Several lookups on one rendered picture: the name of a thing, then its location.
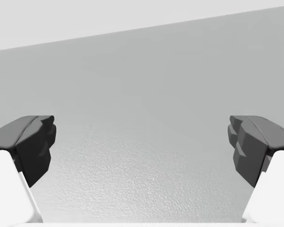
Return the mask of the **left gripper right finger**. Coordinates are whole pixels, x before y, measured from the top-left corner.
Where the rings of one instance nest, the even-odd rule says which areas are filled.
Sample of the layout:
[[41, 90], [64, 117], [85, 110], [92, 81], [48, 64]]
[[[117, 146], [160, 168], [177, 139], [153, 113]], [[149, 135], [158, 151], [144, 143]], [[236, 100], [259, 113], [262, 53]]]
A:
[[230, 122], [235, 169], [254, 188], [242, 221], [284, 223], [284, 128], [251, 115], [232, 115]]

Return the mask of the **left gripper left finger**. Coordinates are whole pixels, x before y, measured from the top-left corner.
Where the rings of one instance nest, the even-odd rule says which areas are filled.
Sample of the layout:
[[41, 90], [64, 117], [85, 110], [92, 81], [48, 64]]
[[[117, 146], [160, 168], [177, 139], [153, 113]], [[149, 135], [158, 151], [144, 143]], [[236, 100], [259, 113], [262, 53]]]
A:
[[48, 171], [54, 116], [24, 116], [0, 128], [0, 224], [42, 223], [30, 188]]

